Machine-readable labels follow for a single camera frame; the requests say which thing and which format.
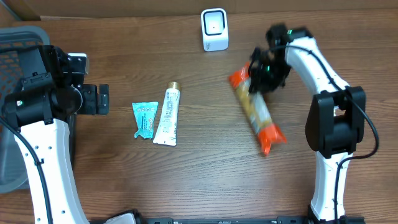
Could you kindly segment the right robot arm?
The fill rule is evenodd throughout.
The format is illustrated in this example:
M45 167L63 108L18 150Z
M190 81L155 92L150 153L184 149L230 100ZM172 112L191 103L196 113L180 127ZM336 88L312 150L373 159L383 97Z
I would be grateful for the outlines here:
M266 40L269 49L257 47L251 56L249 92L283 87L295 70L312 96L305 136L315 151L316 174L307 223L364 223L363 217L346 216L343 205L348 165L364 136L364 90L351 87L332 69L306 27L274 24Z

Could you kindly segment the white tube gold cap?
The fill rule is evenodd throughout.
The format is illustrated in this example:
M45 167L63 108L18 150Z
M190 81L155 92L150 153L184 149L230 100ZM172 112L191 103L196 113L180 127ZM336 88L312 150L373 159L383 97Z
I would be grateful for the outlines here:
M159 125L153 140L154 144L177 145L177 121L180 103L180 84L169 82L165 91Z

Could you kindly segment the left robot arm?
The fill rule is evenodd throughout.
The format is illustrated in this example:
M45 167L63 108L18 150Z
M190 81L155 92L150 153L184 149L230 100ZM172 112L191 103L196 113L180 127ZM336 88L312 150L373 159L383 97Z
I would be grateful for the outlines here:
M70 159L69 117L109 113L109 86L84 83L89 59L54 45L11 49L24 74L22 90L5 97L1 124L24 159L36 223L89 223Z

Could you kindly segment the orange spaghetti packet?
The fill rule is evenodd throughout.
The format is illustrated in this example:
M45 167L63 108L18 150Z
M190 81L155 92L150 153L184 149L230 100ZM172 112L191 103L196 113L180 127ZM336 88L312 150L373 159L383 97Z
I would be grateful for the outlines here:
M256 134L262 152L268 156L273 144L286 143L287 140L278 125L273 122L264 97L259 92L249 92L251 78L248 70L249 62L230 75L228 80Z

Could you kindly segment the teal snack packet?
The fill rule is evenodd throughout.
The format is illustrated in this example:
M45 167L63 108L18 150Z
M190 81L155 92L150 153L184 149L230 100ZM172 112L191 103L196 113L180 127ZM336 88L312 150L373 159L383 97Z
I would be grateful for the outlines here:
M158 106L159 103L156 101L132 103L132 110L137 124L137 131L134 133L136 139L139 136L143 139L153 138Z

